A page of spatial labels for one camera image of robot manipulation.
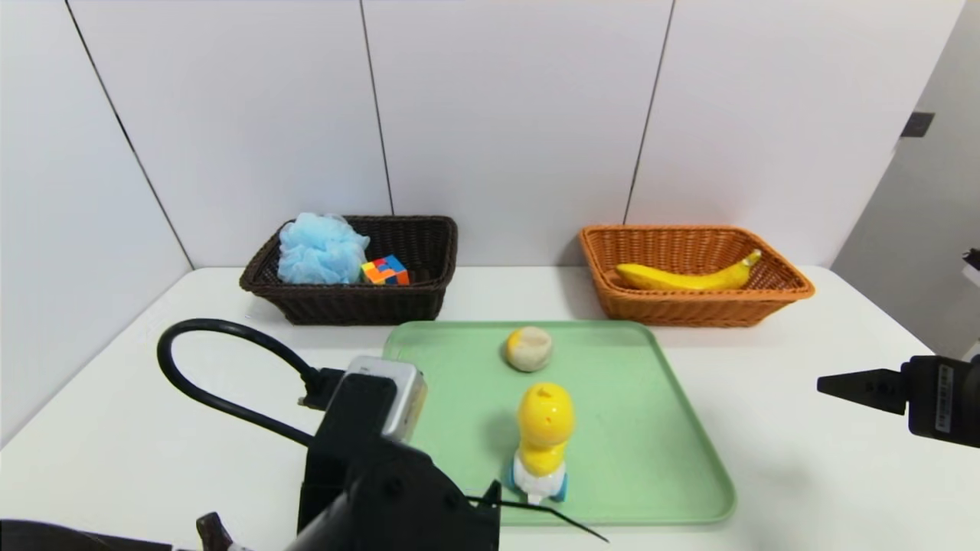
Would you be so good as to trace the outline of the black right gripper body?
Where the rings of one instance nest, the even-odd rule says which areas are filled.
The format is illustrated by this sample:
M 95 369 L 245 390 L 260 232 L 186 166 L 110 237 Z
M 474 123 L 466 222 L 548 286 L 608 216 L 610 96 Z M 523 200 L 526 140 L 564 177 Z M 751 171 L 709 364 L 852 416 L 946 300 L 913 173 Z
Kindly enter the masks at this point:
M 979 447 L 978 357 L 914 356 L 902 366 L 913 435 Z

